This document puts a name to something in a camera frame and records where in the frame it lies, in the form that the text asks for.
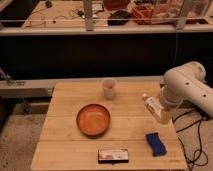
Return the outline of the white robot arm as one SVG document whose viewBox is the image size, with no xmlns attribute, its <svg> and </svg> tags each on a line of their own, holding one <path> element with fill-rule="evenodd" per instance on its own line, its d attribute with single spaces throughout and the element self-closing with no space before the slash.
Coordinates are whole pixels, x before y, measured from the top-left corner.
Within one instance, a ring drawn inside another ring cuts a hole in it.
<svg viewBox="0 0 213 171">
<path fill-rule="evenodd" d="M 164 107 L 160 122 L 167 124 L 173 110 L 184 100 L 193 103 L 208 116 L 213 117 L 213 88 L 205 84 L 206 70 L 199 62 L 188 62 L 169 69 L 163 76 L 160 103 Z"/>
</svg>

